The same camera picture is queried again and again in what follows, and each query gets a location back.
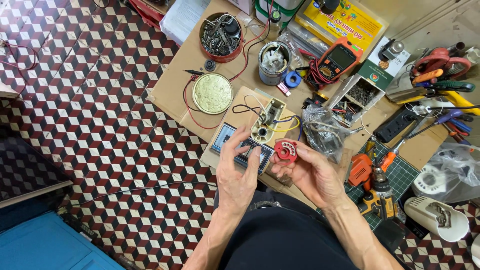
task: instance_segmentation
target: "blue cabinet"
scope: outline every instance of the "blue cabinet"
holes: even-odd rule
[[[0,234],[5,270],[124,270],[49,212]]]

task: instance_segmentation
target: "workbench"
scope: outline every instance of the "workbench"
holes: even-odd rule
[[[168,68],[163,72],[163,75],[155,84],[149,96],[150,100],[164,113],[168,114],[182,126],[207,142],[212,139],[215,129],[203,129],[199,127],[193,122],[188,114],[185,103],[182,99],[182,95],[185,85],[189,81],[191,74],[183,70],[193,69],[198,71],[204,66],[204,62],[208,59],[199,42],[199,29],[204,19],[216,12],[228,12],[232,15],[237,15],[240,13],[240,10],[226,0],[211,0],[210,4],[200,18],[200,21],[196,24],[188,38],[180,47],[173,60],[170,62]],[[254,34],[250,30],[247,30],[244,25],[242,25],[242,30],[245,40],[248,41],[255,37]],[[263,84],[258,74],[259,71],[257,60],[261,47],[261,44],[257,44],[251,48],[247,68],[240,77],[231,82],[235,94],[241,86],[246,86],[250,89],[257,88],[275,98],[284,101],[290,111],[294,112],[296,115],[301,115],[302,104],[306,98],[312,97],[312,89],[305,82],[302,82],[297,88],[291,90],[292,94],[289,97],[286,97],[275,86],[267,86]],[[240,72],[244,65],[245,59],[243,55],[240,54],[231,62],[217,63],[214,72],[220,73],[227,78],[231,78]],[[339,85],[340,83],[336,83],[327,86],[323,90],[323,94],[327,97],[331,97]],[[192,84],[190,84],[190,86],[187,88],[187,101],[189,104],[193,104],[191,87]],[[389,102],[387,98],[383,97],[375,104],[374,107],[364,114],[363,123],[365,124],[366,129],[372,132],[398,109],[398,105]],[[223,114],[209,115],[196,111],[192,111],[192,114],[199,124],[206,127],[213,127],[217,125],[223,117]],[[358,120],[352,126],[352,128],[357,128],[360,126],[361,123],[360,120]],[[294,129],[288,132],[286,137],[297,139],[299,132],[299,129]],[[387,146],[392,146],[399,140],[401,135],[402,134],[397,136],[394,140],[387,144]],[[407,163],[409,163],[413,169],[420,170],[437,150],[438,146],[446,139],[447,135],[447,131],[441,125],[434,126],[433,128],[409,140],[407,143],[404,143],[400,148],[399,155],[403,158],[402,160],[405,160]],[[361,150],[369,137],[370,136],[365,131],[360,131],[357,134],[351,135],[345,140],[345,148],[351,149],[354,153],[357,153]],[[312,202],[303,196],[303,194],[295,185],[292,185],[291,187],[284,186],[265,173],[262,174],[259,179],[274,190],[294,196],[309,206],[316,208]]]

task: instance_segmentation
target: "paper document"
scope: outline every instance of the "paper document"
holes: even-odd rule
[[[179,45],[187,39],[210,0],[177,0],[160,21],[160,28]]]

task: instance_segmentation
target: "green cutting mat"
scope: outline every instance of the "green cutting mat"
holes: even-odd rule
[[[375,151],[377,156],[381,158],[388,152],[388,148],[379,142],[377,142],[376,145],[377,149]],[[366,146],[367,144],[365,143],[359,153],[365,153]],[[392,164],[385,172],[385,176],[387,177],[388,181],[390,182],[390,186],[394,191],[395,202],[402,197],[403,193],[408,189],[418,175],[419,171],[408,164],[403,158],[397,156],[397,158],[394,159]],[[345,192],[347,192],[348,196],[352,201],[355,202],[355,204],[360,202],[361,198],[363,197],[362,187],[357,188],[352,187],[349,184],[345,184]],[[374,230],[378,224],[380,224],[380,221],[382,221],[374,214],[367,214],[364,217],[372,230]]]

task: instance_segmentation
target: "blue wire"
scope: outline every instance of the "blue wire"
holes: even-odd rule
[[[287,119],[287,120],[273,120],[274,123],[283,123],[283,122],[290,122],[292,121],[292,119],[296,117],[297,120],[300,122],[300,134],[299,134],[299,138],[297,139],[297,141],[300,141],[300,137],[301,137],[301,132],[303,131],[303,123],[302,123],[302,120],[301,120],[301,117],[298,116],[298,115],[292,115],[290,117],[290,119]]]

